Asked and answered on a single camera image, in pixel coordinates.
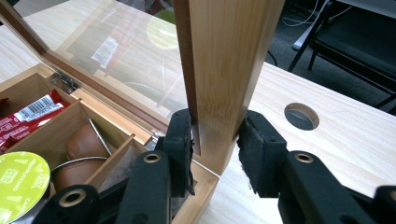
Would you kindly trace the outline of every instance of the box hinge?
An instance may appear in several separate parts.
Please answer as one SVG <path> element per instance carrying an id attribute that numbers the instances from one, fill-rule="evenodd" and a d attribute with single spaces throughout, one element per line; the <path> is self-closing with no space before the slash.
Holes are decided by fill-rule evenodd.
<path id="1" fill-rule="evenodd" d="M 156 129 L 151 129 L 151 134 L 151 140 L 145 145 L 146 149 L 149 151 L 154 150 L 155 146 L 157 145 L 158 139 L 165 136 L 165 133 Z"/>
<path id="2" fill-rule="evenodd" d="M 56 78 L 54 78 L 51 81 L 52 84 L 54 84 L 56 86 L 59 86 L 60 84 L 65 85 L 66 88 L 62 88 L 62 89 L 65 89 L 65 91 L 69 94 L 79 88 L 79 85 L 73 78 L 69 77 L 68 75 L 66 75 L 65 73 L 63 73 L 61 71 L 58 71 L 58 70 L 55 71 L 54 76 Z"/>

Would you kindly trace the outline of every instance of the black chair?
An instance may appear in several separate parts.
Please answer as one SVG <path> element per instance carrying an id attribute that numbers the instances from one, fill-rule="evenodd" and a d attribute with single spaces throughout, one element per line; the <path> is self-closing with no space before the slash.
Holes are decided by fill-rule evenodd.
<path id="1" fill-rule="evenodd" d="M 332 19 L 340 11 L 341 15 Z M 318 15 L 289 72 L 292 72 L 308 44 L 313 50 L 308 70 L 312 69 L 318 55 L 388 93 L 389 97 L 375 107 L 379 108 L 396 98 L 395 19 L 330 1 Z"/>

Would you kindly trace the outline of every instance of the glass lid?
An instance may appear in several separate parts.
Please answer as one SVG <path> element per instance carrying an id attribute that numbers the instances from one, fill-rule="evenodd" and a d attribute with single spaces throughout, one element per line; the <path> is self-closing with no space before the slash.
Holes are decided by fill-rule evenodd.
<path id="1" fill-rule="evenodd" d="M 187 108 L 172 0 L 7 0 L 47 52 L 162 123 Z"/>

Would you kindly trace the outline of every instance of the red packet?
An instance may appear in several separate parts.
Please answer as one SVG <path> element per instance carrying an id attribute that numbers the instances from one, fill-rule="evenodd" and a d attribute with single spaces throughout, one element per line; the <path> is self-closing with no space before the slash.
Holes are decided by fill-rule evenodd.
<path id="1" fill-rule="evenodd" d="M 37 119 L 29 119 L 29 121 L 23 121 L 17 127 L 10 130 L 8 133 L 0 136 L 0 155 L 4 154 L 7 149 L 14 146 L 22 138 L 47 123 L 51 118 L 64 111 L 64 109 L 67 108 L 69 105 L 70 104 L 67 102 L 60 102 L 55 105 L 47 106 L 37 112 L 37 114 L 41 114 L 42 116 L 37 115 L 34 116 L 37 117 Z"/>
<path id="2" fill-rule="evenodd" d="M 29 104 L 17 113 L 5 116 L 4 118 L 0 119 L 0 136 L 11 132 L 24 121 L 30 121 L 32 119 L 37 119 L 40 116 L 44 116 L 45 113 L 40 113 L 43 108 L 46 108 L 50 105 L 55 105 L 61 101 L 62 98 L 59 93 L 56 90 L 53 90 L 49 94 Z"/>

